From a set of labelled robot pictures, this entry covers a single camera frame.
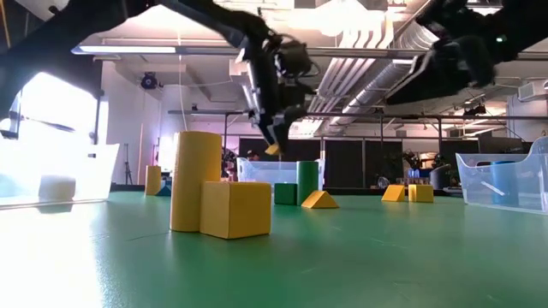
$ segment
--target yellow triangular prism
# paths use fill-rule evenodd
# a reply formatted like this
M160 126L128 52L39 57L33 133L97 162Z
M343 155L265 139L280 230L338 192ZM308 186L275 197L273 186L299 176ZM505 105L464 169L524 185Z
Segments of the yellow triangular prism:
M315 191L302 203L302 207L308 209L338 209L339 206L328 192Z
M403 202L405 200L404 185L390 185L384 192L383 201L386 202Z

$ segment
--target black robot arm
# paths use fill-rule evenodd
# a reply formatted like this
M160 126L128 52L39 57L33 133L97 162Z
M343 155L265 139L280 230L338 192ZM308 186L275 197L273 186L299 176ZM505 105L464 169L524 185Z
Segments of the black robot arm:
M467 7L468 0L432 0L416 18L439 41L415 59L411 72L386 93L387 104L457 94L494 82L495 65L548 37L548 1L506 0L492 15Z
M249 116L271 153L285 149L291 123L306 114L304 97L313 90L300 83L312 70L306 45L273 32L256 15L233 11L212 0L70 0L42 27L0 58L0 116L16 93L38 72L55 63L94 33L110 30L155 5L164 5L221 34L249 63L254 102Z

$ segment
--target black partition panel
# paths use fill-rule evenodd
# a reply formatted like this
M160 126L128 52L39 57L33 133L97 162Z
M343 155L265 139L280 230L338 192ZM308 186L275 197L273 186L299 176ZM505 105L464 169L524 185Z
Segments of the black partition panel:
M366 141L366 187L377 185L379 175L390 182L403 177L402 142Z
M290 140L282 157L284 162L315 161L319 159L319 140Z
M440 154L444 157L445 162L451 164L451 168L457 170L456 153L469 154L478 153L478 141L472 140L444 140Z
M267 148L268 145L262 139L240 138L240 157L245 157L248 151L254 150L259 153L261 161L276 162L278 156L265 154ZM319 140L290 140L282 160L284 162L314 161L319 158L319 148Z
M325 141L325 187L363 188L361 141Z

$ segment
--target yellow cube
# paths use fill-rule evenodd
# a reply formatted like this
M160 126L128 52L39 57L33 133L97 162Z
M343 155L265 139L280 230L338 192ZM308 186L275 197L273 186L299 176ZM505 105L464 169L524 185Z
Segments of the yellow cube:
M434 202L432 185L409 185L409 202Z
M237 239L271 232L271 185L257 182L205 182L200 232Z

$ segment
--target clear plastic bin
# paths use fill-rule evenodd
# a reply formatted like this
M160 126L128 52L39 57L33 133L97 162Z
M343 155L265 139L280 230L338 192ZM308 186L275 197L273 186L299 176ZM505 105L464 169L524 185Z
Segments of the clear plastic bin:
M0 139L0 207L105 200L118 145L69 147Z
M318 162L318 189L324 187L325 161ZM260 181L265 183L296 183L297 163L293 162L250 162L246 158L237 158L238 181Z
M456 154L467 204L548 214L548 137L528 155Z

